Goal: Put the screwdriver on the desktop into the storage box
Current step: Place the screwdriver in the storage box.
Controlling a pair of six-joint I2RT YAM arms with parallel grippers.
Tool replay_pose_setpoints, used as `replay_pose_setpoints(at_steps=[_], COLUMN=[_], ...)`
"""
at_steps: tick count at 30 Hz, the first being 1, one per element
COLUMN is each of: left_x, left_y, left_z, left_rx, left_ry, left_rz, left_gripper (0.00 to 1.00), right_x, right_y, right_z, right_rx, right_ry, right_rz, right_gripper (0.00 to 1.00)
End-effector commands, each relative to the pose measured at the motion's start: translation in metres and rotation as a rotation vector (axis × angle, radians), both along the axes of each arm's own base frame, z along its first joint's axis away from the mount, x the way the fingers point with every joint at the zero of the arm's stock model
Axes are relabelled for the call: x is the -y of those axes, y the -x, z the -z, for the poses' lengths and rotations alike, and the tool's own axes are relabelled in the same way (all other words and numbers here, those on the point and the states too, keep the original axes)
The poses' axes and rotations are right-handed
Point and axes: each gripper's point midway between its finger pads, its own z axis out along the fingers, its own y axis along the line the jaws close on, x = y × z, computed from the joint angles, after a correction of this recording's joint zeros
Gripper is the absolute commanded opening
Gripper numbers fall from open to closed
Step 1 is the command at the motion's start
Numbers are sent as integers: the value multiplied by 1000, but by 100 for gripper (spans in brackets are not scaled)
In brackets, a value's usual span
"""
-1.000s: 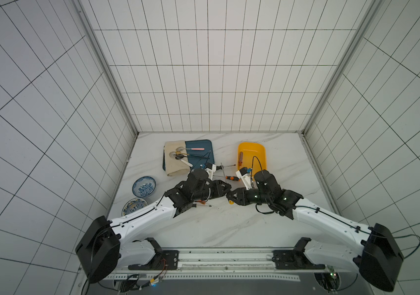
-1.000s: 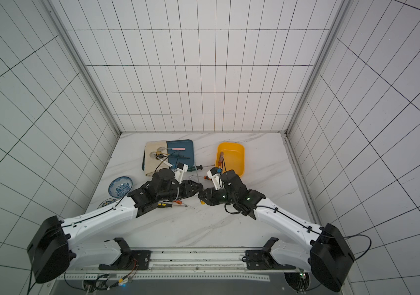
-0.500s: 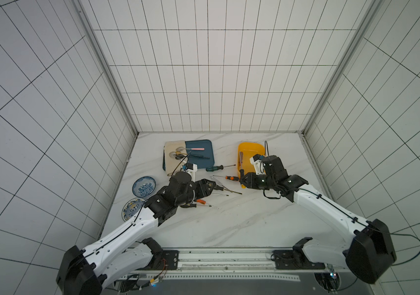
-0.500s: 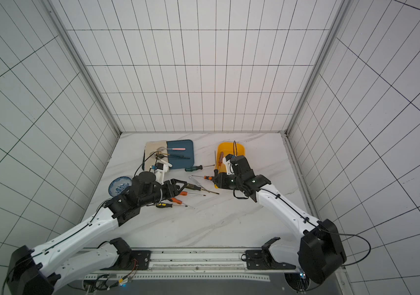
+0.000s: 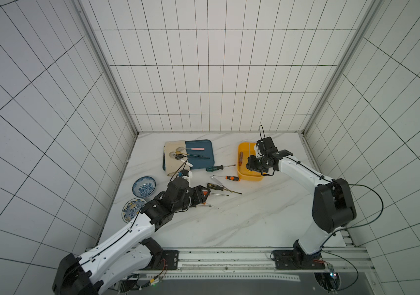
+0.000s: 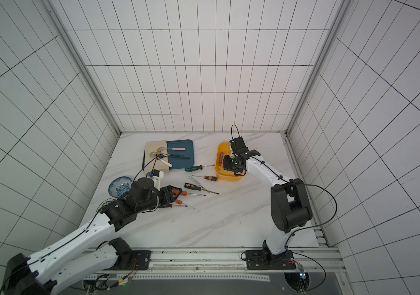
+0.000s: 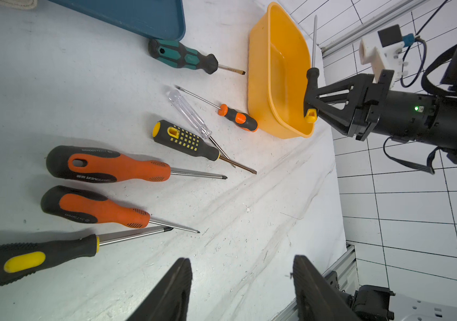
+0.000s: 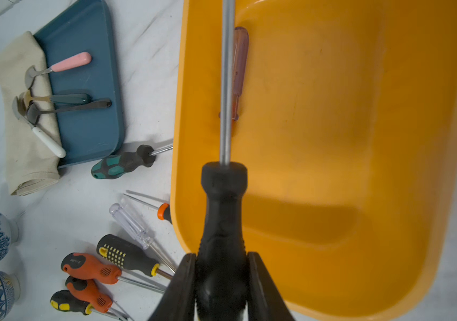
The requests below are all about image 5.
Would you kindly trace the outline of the orange black screwdriver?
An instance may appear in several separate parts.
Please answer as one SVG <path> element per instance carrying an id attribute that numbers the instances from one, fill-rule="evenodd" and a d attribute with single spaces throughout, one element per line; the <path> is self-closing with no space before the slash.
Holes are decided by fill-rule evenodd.
<path id="1" fill-rule="evenodd" d="M 228 194 L 224 194 L 224 193 L 218 193 L 218 192 L 210 192 L 210 191 L 204 191 L 203 194 L 205 196 L 209 196 L 209 195 L 216 195 L 216 196 L 225 196 L 228 197 Z"/>

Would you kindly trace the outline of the purple red screwdriver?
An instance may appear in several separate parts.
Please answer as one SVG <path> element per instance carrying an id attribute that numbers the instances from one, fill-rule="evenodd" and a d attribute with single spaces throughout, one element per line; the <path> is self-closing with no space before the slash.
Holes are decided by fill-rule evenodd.
<path id="1" fill-rule="evenodd" d="M 238 166 L 241 167 L 243 163 L 243 152 L 240 151 L 239 156 L 238 156 Z"/>

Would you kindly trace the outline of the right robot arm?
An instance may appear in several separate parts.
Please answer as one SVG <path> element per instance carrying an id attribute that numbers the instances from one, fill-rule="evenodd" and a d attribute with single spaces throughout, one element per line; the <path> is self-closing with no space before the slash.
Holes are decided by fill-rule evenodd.
<path id="1" fill-rule="evenodd" d="M 296 268 L 313 266 L 321 257 L 325 243 L 357 217 L 350 185 L 342 178 L 333 179 L 306 166 L 286 150 L 248 157 L 246 168 L 267 176 L 269 170 L 281 172 L 296 180 L 312 193 L 312 223 L 293 244 L 289 256 Z"/>

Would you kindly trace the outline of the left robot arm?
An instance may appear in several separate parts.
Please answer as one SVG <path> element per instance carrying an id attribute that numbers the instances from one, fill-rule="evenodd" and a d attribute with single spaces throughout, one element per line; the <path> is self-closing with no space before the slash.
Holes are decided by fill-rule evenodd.
<path id="1" fill-rule="evenodd" d="M 206 202 L 211 189 L 190 187 L 176 178 L 167 189 L 147 202 L 122 229 L 103 243 L 75 256 L 64 257 L 56 272 L 52 291 L 56 295 L 101 295 L 112 285 L 139 270 L 166 270 L 169 261 L 152 238 L 181 213 Z"/>

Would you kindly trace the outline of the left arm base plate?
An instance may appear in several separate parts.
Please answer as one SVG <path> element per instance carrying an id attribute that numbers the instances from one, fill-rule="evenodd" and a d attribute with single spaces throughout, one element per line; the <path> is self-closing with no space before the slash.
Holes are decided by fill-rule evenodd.
<path id="1" fill-rule="evenodd" d="M 152 259 L 145 270 L 176 270 L 178 262 L 178 250 L 163 250 L 152 255 Z"/>

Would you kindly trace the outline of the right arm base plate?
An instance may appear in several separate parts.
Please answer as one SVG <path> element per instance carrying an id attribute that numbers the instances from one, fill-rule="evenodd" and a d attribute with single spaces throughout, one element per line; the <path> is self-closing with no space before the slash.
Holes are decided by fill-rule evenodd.
<path id="1" fill-rule="evenodd" d="M 325 264 L 319 262 L 319 253 L 306 255 L 299 250 L 274 250 L 270 259 L 277 270 L 324 270 Z"/>

